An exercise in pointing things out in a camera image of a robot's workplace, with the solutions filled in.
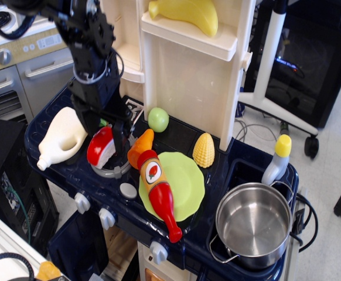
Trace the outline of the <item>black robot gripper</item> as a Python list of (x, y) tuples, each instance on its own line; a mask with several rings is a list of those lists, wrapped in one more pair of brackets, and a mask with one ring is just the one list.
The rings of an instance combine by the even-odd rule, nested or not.
[(100, 119), (112, 126), (116, 152), (121, 154), (132, 127), (131, 111), (120, 96), (123, 71), (118, 68), (116, 51), (100, 57), (95, 51), (72, 51), (74, 80), (69, 82), (71, 100), (87, 134), (93, 137)]

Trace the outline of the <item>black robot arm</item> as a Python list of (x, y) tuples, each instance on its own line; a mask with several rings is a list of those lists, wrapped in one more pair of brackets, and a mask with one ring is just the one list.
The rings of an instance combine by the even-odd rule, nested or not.
[(36, 16), (54, 22), (74, 61), (74, 81), (68, 89), (85, 131), (93, 136), (101, 119), (112, 125), (115, 151), (122, 153), (131, 134), (131, 111), (120, 96), (123, 70), (113, 48), (114, 27), (107, 22), (99, 1), (4, 1), (25, 18), (8, 40), (22, 37)]

